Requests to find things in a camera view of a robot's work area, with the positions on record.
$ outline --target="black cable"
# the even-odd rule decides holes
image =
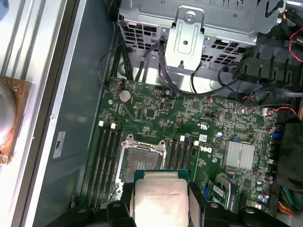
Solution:
[[[139,66],[139,71],[137,72],[137,75],[136,75],[136,78],[134,79],[135,81],[139,81],[140,79],[140,76],[142,74],[142,71],[144,69],[144,65],[145,65],[145,60],[146,60],[146,57],[149,53],[155,51],[158,47],[159,47],[159,42],[160,42],[160,39],[158,42],[155,43],[155,45],[153,45],[150,49],[148,49],[144,55],[142,56],[142,59],[141,59],[141,62],[140,62],[140,66]]]
[[[204,93],[200,93],[200,94],[195,94],[195,93],[188,93],[188,92],[184,92],[184,91],[180,91],[176,85],[172,82],[172,80],[170,79],[166,68],[165,68],[165,58],[164,58],[164,46],[162,43],[160,43],[159,45],[159,49],[158,49],[158,54],[159,54],[159,63],[160,63],[160,68],[163,72],[163,77],[166,79],[167,83],[169,84],[169,87],[171,90],[175,90],[177,93],[179,93],[180,96],[183,97],[188,97],[188,98],[194,98],[194,97],[203,97],[203,96],[210,96],[213,94],[216,94],[218,92],[221,92],[223,90],[225,90],[226,88],[230,87],[231,85],[234,85],[235,83],[238,82],[238,80],[234,80],[233,82],[220,87],[218,89],[215,89],[213,91],[208,91],[208,92],[204,92]]]
[[[127,47],[126,47],[125,43],[123,43],[121,45],[121,52],[122,52],[122,57],[123,57],[123,63],[124,63],[126,78],[128,80],[134,80],[134,78],[133,78],[133,69],[132,69],[131,61],[129,59],[128,52],[127,52]]]
[[[240,83],[238,84],[237,89],[236,89],[236,101],[237,101],[238,104],[240,104],[240,105],[242,105],[244,107],[247,107],[247,108],[262,108],[262,107],[274,107],[274,106],[288,106],[288,107],[294,108],[293,105],[291,105],[291,104],[284,104],[284,103],[264,104],[264,105],[246,105],[245,103],[241,103],[241,101],[239,100],[239,90],[240,90],[242,82],[243,81],[240,81]]]
[[[106,81],[106,76],[104,76],[104,78],[102,79],[102,76],[101,76],[101,68],[102,68],[102,63],[104,61],[104,59],[107,57],[107,55],[109,55],[112,51],[114,51],[115,49],[117,49],[121,44],[124,43],[124,40],[119,42],[116,46],[114,46],[112,49],[110,49],[109,51],[107,51],[100,59],[100,62],[99,62],[99,79],[100,79],[100,82],[101,82],[101,88],[104,88],[104,89],[109,89],[109,86],[106,86],[105,85],[105,81]]]
[[[217,79],[218,79],[218,82],[219,82],[219,84],[220,84],[221,86],[225,86],[225,84],[223,83],[223,81],[222,81],[222,79],[221,79],[221,73],[222,73],[222,71],[223,71],[224,69],[230,67],[230,66],[239,66],[239,65],[240,65],[240,63],[230,63],[230,64],[228,64],[228,65],[223,66],[223,67],[219,70]],[[230,90],[232,93],[236,94],[236,91],[235,91],[234,89],[232,89],[231,87],[228,87],[227,89]]]
[[[267,90],[276,93],[277,95],[282,95],[282,96],[287,96],[287,97],[303,97],[303,93],[302,92],[293,92],[293,91],[289,91],[289,90],[284,90],[284,89],[280,89],[280,88],[276,88],[273,87],[271,85],[269,85],[268,83],[264,82],[264,81],[260,81],[260,84],[265,87]]]
[[[195,77],[196,72],[198,72],[198,70],[200,69],[201,65],[202,65],[202,62],[199,63],[196,70],[190,75],[190,85],[191,85],[191,89],[194,93],[197,93],[197,90],[195,89],[195,85],[194,85],[194,77]]]

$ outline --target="wire bundle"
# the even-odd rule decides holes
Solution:
[[[294,201],[290,195],[289,190],[282,186],[280,190],[280,198],[278,202],[279,211],[289,216],[293,216],[293,212],[292,212],[293,205],[294,205]]]

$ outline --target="colored wires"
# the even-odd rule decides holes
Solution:
[[[290,195],[290,192],[287,188],[285,187],[281,187],[280,190],[280,198],[279,198],[279,202],[278,202],[278,209],[279,211],[281,211],[282,213],[285,213],[289,216],[293,216],[293,199]]]
[[[294,58],[296,58],[296,60],[298,60],[299,62],[303,62],[303,60],[300,59],[295,53],[293,53],[293,39],[294,39],[294,37],[295,37],[299,32],[301,32],[301,31],[303,31],[303,28],[300,28],[298,31],[296,31],[295,33],[293,33],[293,34],[290,36],[290,38],[289,38],[290,43],[289,43],[289,47],[288,47],[288,51],[290,52],[290,54],[291,54]]]
[[[288,106],[282,106],[282,107],[279,107],[279,108],[277,108],[277,109],[269,110],[269,111],[267,112],[267,114],[272,114],[273,112],[277,112],[277,111],[279,111],[279,110],[291,110],[291,111],[294,113],[294,115],[297,116],[297,112],[296,112],[292,107],[288,107]]]

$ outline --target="heatsink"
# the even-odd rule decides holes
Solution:
[[[255,146],[253,145],[228,141],[223,163],[225,166],[251,170],[254,153]]]

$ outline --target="label sticker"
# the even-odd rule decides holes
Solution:
[[[199,136],[199,141],[201,141],[201,142],[206,142],[206,141],[207,141],[207,135],[202,135],[202,134],[200,134],[200,136]]]
[[[65,132],[60,131],[58,133],[57,141],[56,141],[56,146],[55,146],[55,151],[53,153],[53,158],[58,158],[61,156],[61,151],[64,143],[64,138],[65,138]]]
[[[224,196],[224,192],[220,188],[218,188],[216,185],[214,185],[214,191],[216,193],[218,193],[221,197]]]

